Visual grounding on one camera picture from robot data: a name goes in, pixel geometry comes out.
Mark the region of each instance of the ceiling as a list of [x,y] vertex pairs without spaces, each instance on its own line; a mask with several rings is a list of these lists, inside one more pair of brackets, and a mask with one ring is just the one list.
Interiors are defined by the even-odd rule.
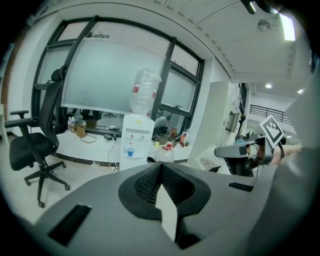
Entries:
[[[77,0],[51,0],[48,5],[77,3]],[[117,0],[87,0],[117,2]],[[206,45],[224,65],[235,83],[252,83],[257,92],[295,98],[297,90],[310,80],[310,48],[301,27],[295,22],[296,41],[286,41],[279,14],[268,14],[255,6],[251,15],[239,0],[128,0],[167,17],[183,20],[188,29],[196,29]],[[270,24],[267,31],[258,28],[259,20]],[[265,84],[273,88],[266,91]]]

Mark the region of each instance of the large plastic water jug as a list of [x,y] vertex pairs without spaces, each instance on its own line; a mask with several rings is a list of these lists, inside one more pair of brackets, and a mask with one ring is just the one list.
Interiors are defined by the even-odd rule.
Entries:
[[152,110],[160,82],[160,75],[152,68],[144,68],[136,73],[129,100],[134,114],[146,116]]
[[154,160],[157,162],[172,162],[175,160],[175,153],[173,151],[173,145],[162,146],[159,148],[154,156]]

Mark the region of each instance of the black office chair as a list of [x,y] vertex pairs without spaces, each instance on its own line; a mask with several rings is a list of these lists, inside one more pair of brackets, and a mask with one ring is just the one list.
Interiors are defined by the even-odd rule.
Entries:
[[[19,127],[22,132],[21,137],[14,138],[10,143],[9,158],[12,169],[19,171],[27,166],[32,168],[34,162],[39,164],[40,170],[25,177],[24,180],[26,184],[30,186],[29,180],[39,177],[37,200],[41,208],[45,207],[45,204],[41,201],[41,191],[45,178],[61,183],[64,185],[65,190],[70,190],[69,185],[65,181],[52,175],[53,169],[59,166],[66,168],[65,163],[60,161],[48,166],[45,159],[45,157],[56,152],[59,146],[59,141],[52,124],[52,118],[57,98],[63,87],[63,73],[63,67],[53,72],[51,79],[54,82],[49,84],[45,92],[38,119],[24,118],[24,114],[27,114],[29,112],[28,110],[13,111],[10,115],[19,115],[20,119],[6,121],[4,124],[6,128]],[[40,132],[29,133],[27,126],[40,126],[44,135]]]

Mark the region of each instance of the chair backrest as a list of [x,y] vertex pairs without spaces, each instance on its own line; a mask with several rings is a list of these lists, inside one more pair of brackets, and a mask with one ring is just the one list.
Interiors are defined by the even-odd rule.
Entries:
[[44,95],[38,121],[43,134],[49,139],[55,148],[58,148],[59,140],[52,124],[52,118],[63,84],[64,81],[61,80],[49,84]]

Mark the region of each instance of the window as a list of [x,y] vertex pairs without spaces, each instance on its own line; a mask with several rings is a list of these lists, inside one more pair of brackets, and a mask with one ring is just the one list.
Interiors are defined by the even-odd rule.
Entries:
[[174,46],[171,61],[183,67],[194,76],[197,75],[199,62],[177,45]]
[[68,70],[63,107],[127,114],[137,71],[159,75],[165,59],[141,48],[101,38],[86,38]]
[[68,65],[54,112],[56,124],[81,110],[91,120],[89,132],[115,129],[121,134],[137,71],[152,68],[164,79],[151,118],[159,119],[157,124],[168,118],[158,128],[179,134],[190,127],[204,67],[198,56],[175,37],[137,22],[96,16],[75,21],[63,21],[46,46],[35,77],[32,117],[39,116],[52,73]]
[[144,29],[110,22],[97,22],[88,37],[139,47],[162,57],[166,56],[170,43],[167,39]]
[[166,133],[167,129],[172,131],[176,129],[176,133],[182,134],[186,126],[186,117],[166,110],[158,109],[155,119],[155,133]]
[[161,103],[189,112],[195,88],[194,81],[178,71],[170,69]]
[[60,35],[58,41],[78,38],[81,31],[84,30],[87,24],[88,22],[77,22],[68,24]]
[[77,115],[82,115],[82,120],[87,122],[87,128],[97,129],[100,131],[115,131],[122,132],[122,126],[124,123],[123,114],[117,114],[112,112],[102,112],[90,109],[79,108],[67,108],[67,114],[74,116],[77,120]]
[[48,81],[51,81],[52,73],[65,64],[70,49],[71,46],[64,46],[47,51],[40,70],[38,84],[46,84]]

